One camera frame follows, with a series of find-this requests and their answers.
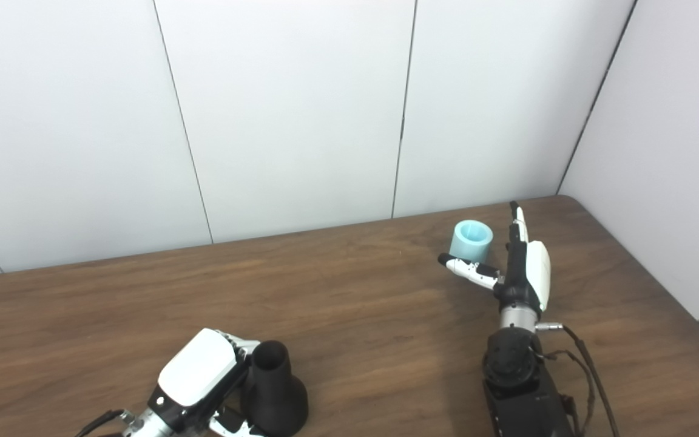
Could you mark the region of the white and black left hand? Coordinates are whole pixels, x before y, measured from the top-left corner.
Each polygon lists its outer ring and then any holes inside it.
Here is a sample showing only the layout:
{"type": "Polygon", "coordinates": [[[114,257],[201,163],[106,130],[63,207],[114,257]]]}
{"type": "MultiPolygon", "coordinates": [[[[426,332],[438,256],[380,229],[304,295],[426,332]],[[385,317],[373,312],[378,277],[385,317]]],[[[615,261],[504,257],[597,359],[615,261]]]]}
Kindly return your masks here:
{"type": "Polygon", "coordinates": [[[130,436],[260,436],[250,420],[224,407],[249,376],[258,340],[205,327],[161,370],[130,436]]]}

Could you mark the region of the white and black right hand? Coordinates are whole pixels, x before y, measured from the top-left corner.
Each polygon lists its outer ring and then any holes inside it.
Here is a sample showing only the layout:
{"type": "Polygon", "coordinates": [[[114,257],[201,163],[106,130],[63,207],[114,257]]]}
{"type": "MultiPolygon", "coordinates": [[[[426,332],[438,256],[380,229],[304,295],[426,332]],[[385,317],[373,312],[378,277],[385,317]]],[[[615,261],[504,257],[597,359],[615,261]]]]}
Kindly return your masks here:
{"type": "Polygon", "coordinates": [[[530,240],[524,211],[518,202],[510,202],[512,223],[508,227],[507,271],[455,257],[446,252],[438,262],[455,276],[468,279],[493,292],[500,307],[525,305],[537,317],[547,309],[551,291],[551,258],[539,240],[530,240]]]}

